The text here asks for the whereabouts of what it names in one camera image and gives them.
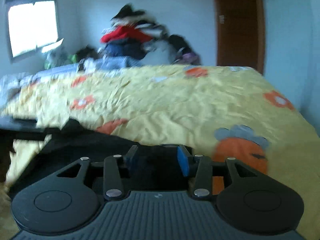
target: bed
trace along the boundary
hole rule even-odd
[[[114,135],[145,145],[184,144],[213,160],[237,157],[297,191],[305,204],[297,231],[307,240],[320,238],[320,139],[252,68],[163,65],[73,73],[24,87],[2,114],[54,127],[72,117],[92,130],[124,118],[128,123]],[[15,142],[7,186],[44,143]],[[0,239],[7,240],[18,228],[9,206],[0,209]]]

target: door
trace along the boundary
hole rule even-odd
[[[263,73],[264,13],[262,0],[215,0],[218,65],[249,66]]]

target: wall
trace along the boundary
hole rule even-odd
[[[186,38],[206,65],[216,64],[216,31],[213,0],[79,0],[83,45],[100,47],[101,31],[126,3],[147,10],[167,26],[170,34]]]
[[[60,36],[68,52],[75,52],[81,47],[77,14],[74,13],[75,0],[58,0],[58,18]],[[6,74],[30,72],[35,73],[43,68],[44,59],[40,54],[33,55],[18,62],[11,63],[7,48],[6,5],[0,0],[0,78]]]
[[[310,67],[310,0],[264,0],[265,78],[298,109],[304,104]]]
[[[320,0],[311,0],[312,50],[307,96],[302,114],[317,130],[320,136]]]

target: red cloth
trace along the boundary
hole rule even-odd
[[[125,39],[125,38],[133,38],[140,41],[141,43],[152,40],[151,36],[142,33],[138,29],[135,29],[133,26],[119,26],[113,32],[104,35],[100,39],[100,41],[102,43],[107,43],[109,41]]]

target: window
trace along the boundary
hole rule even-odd
[[[54,43],[58,39],[55,1],[12,6],[8,24],[13,57]]]

